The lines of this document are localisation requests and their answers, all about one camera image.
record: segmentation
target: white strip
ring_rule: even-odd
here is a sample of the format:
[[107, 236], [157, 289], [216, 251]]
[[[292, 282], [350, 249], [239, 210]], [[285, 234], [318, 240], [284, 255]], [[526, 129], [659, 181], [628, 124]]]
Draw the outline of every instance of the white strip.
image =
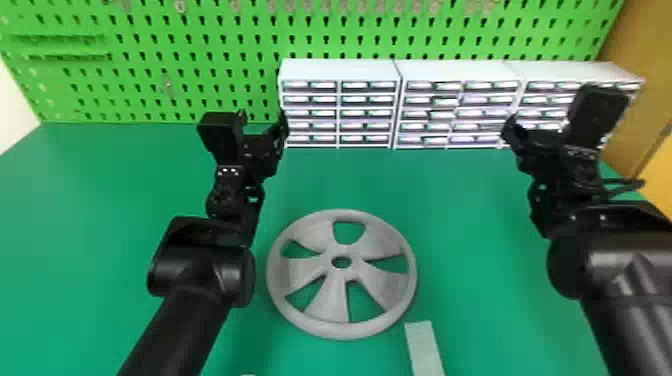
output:
[[414, 376], [445, 376], [431, 321], [404, 324]]

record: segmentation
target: white wall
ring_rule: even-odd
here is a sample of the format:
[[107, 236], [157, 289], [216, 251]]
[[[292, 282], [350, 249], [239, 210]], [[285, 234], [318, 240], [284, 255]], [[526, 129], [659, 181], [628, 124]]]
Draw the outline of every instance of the white wall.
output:
[[40, 124], [2, 62], [0, 62], [0, 116], [0, 154]]

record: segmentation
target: wheel center hole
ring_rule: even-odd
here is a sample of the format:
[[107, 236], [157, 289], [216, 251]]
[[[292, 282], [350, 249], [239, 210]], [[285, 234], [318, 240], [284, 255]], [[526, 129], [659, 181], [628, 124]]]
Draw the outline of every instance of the wheel center hole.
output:
[[335, 257], [333, 260], [331, 260], [331, 265], [333, 265], [333, 266], [335, 266], [339, 269], [345, 269], [348, 266], [350, 266], [350, 264], [352, 264], [352, 260], [350, 260], [349, 257], [339, 256], [339, 257]]

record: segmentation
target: plastic wheel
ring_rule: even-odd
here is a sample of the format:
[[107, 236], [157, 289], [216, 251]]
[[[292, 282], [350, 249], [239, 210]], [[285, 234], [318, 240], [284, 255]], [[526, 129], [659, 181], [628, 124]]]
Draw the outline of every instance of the plastic wheel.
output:
[[[347, 245], [336, 241], [335, 222], [364, 225], [362, 236]], [[318, 255], [287, 258], [281, 253], [291, 241]], [[368, 261], [405, 256], [408, 273], [384, 271]], [[348, 258], [345, 268], [332, 264]], [[317, 295], [302, 312], [287, 296], [325, 276]], [[330, 339], [357, 339], [377, 334], [396, 322], [410, 305], [417, 285], [415, 256], [404, 237], [390, 224], [371, 214], [348, 209], [325, 210], [309, 214], [289, 225], [273, 243], [268, 256], [266, 283], [280, 313], [297, 327]], [[350, 322], [346, 283], [356, 281], [383, 309], [366, 321]]]

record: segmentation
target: wheel spoke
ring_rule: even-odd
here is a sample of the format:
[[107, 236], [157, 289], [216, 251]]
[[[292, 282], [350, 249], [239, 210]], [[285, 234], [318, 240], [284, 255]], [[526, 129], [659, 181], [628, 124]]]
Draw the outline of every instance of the wheel spoke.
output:
[[366, 262], [357, 264], [358, 281], [384, 310], [394, 307], [406, 292], [408, 275], [381, 270]]
[[336, 243], [332, 222], [319, 222], [302, 229], [293, 239], [304, 248], [317, 253], [324, 252], [330, 244]]
[[341, 273], [330, 272], [327, 274], [320, 291], [317, 292], [304, 313], [324, 321], [349, 322], [345, 279]]
[[402, 253], [401, 246], [396, 241], [396, 234], [382, 226], [368, 224], [366, 230], [355, 243], [349, 246], [364, 260], [380, 260], [398, 256]]
[[316, 280], [324, 274], [324, 267], [320, 256], [308, 258], [286, 258], [280, 259], [281, 264], [277, 267], [280, 272], [275, 285], [287, 296], [297, 290], [302, 289], [310, 282]]

